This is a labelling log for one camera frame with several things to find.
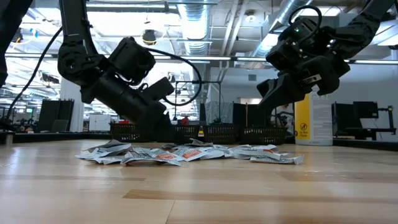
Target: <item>wooden table surface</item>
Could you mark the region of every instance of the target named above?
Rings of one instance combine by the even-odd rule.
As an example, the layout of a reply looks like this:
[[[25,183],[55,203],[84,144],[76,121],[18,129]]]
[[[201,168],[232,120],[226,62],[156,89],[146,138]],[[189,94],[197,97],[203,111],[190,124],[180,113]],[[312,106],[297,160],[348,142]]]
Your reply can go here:
[[[398,223],[398,153],[280,146],[299,166],[237,159],[98,165],[106,141],[0,147],[0,223]]]

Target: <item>ceiling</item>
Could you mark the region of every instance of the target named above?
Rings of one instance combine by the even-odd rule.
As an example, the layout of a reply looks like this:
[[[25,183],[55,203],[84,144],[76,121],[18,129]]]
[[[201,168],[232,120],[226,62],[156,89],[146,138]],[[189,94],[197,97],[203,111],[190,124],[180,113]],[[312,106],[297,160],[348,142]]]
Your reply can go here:
[[[43,4],[43,0],[37,1],[41,4],[40,7],[33,7],[29,9],[27,15],[23,18],[21,24],[21,33],[23,35],[23,41],[19,44],[12,43],[7,52],[8,53],[19,53],[19,54],[40,54],[61,26],[60,11],[56,8],[57,0],[46,0],[46,4]],[[175,1],[169,1],[170,8],[175,7],[173,3]],[[236,23],[239,19],[240,9],[242,8],[242,0],[239,1],[238,10],[235,15],[231,15],[231,8],[233,7],[233,0],[220,0],[220,1],[207,1],[210,4],[210,16],[208,26],[208,36],[206,43],[209,44],[208,55],[220,55],[224,37],[227,31],[228,21],[234,19],[234,28],[237,29]],[[104,1],[90,1],[90,4],[102,4]],[[135,6],[137,4],[144,8],[141,12],[126,12],[122,10],[124,6],[121,3],[131,3]],[[163,1],[150,2],[151,4],[163,4]],[[281,0],[265,0],[265,1],[248,1],[246,5],[246,12],[253,10],[256,17],[255,21],[248,22],[245,20],[246,16],[243,16],[241,21],[239,32],[231,47],[231,55],[236,53],[247,54],[253,51],[262,40],[261,28],[264,25],[264,21],[267,15],[275,13],[279,10]],[[314,0],[313,5],[319,6],[324,12],[325,16],[333,18],[340,18],[339,15],[341,10],[346,8],[352,8],[349,13],[357,13],[358,9],[362,6],[363,1],[339,1],[339,0]],[[109,55],[118,45],[119,41],[125,36],[133,36],[137,42],[144,45],[141,35],[146,29],[157,30],[158,40],[153,47],[155,49],[163,50],[177,55],[185,55],[184,45],[191,40],[183,38],[182,21],[178,14],[174,13],[146,13],[147,1],[113,1],[113,4],[106,4],[106,7],[97,10],[96,12],[89,11],[88,18],[90,24],[93,25],[91,29],[92,38],[95,42],[97,51],[100,54]],[[303,16],[312,16],[310,11],[302,13]],[[389,30],[390,37],[381,36],[378,37],[378,42],[374,42],[374,45],[363,50],[357,58],[371,58],[380,59],[385,58],[390,54],[390,50],[385,45],[386,41],[389,40],[389,44],[398,44],[398,39],[392,39],[395,34],[396,23],[392,23],[387,28]],[[56,39],[53,45],[50,47],[48,54],[57,54],[58,49],[62,44],[62,34]],[[10,99],[15,97],[16,93],[26,84],[30,78],[35,66],[37,64],[36,58],[7,58],[7,66],[9,69],[9,78],[7,79],[7,85],[2,93],[2,99],[0,106],[6,106],[10,103]],[[32,103],[29,105],[36,105],[37,102],[43,98],[57,98],[59,97],[59,84],[48,83],[43,81],[43,74],[50,75],[62,81],[57,71],[57,61],[53,58],[45,59],[39,69],[39,75],[35,78],[29,91],[25,92],[24,97],[29,99]],[[211,68],[210,74],[205,74],[210,80],[216,80],[219,74],[219,68]],[[150,72],[146,81],[153,83],[162,77],[166,77],[169,74],[175,75],[177,80],[191,80],[193,77],[192,69],[183,63],[158,63],[155,68]],[[257,75],[257,81],[249,81],[248,75]],[[268,70],[251,70],[247,71],[243,68],[229,68],[224,76],[223,85],[252,85],[254,82],[260,82],[266,78],[272,78],[276,76],[276,71],[273,69]],[[187,101],[193,95],[193,87],[188,87],[187,90],[183,90],[178,94],[178,101]],[[174,112],[171,106],[168,106],[169,110]],[[91,106],[86,106],[87,113],[95,113],[99,111],[106,111],[105,105],[100,102],[93,102]],[[192,114],[197,116],[197,104],[192,103],[184,108],[178,109],[178,114]]]

